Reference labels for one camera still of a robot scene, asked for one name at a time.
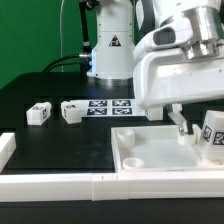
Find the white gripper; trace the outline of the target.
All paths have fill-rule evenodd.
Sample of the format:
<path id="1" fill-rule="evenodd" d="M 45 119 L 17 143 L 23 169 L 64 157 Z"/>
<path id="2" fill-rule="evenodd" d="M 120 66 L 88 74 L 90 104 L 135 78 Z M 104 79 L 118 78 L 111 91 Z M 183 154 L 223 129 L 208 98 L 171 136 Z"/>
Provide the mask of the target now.
<path id="1" fill-rule="evenodd" d="M 168 116 L 180 135 L 193 135 L 181 104 L 224 98 L 224 47 L 218 57 L 196 60 L 187 60 L 180 48 L 149 53 L 137 64 L 133 80 L 139 107 L 168 105 Z"/>

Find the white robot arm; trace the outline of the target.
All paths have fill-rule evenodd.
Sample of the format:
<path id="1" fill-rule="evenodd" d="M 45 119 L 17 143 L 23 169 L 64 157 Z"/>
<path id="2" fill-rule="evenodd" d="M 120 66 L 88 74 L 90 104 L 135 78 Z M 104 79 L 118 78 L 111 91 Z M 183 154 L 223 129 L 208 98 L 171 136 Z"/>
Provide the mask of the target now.
<path id="1" fill-rule="evenodd" d="M 84 0 L 97 14 L 88 79 L 101 85 L 131 82 L 140 108 L 167 108 L 187 133 L 179 105 L 224 97 L 221 2 Z"/>

